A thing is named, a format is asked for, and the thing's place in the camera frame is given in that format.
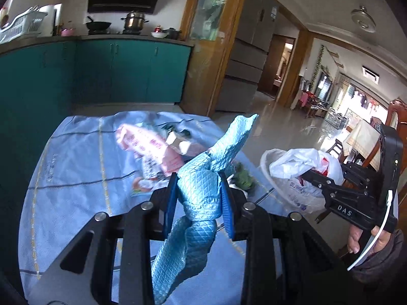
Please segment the person's dark sleeve forearm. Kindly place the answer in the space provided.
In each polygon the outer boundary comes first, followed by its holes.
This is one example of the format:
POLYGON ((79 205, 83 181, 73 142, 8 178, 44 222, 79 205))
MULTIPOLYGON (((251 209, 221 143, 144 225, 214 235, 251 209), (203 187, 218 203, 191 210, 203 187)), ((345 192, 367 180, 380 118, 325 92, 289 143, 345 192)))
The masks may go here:
POLYGON ((403 231, 383 231, 367 258, 351 269, 360 284, 392 286, 406 282, 406 239, 403 231))

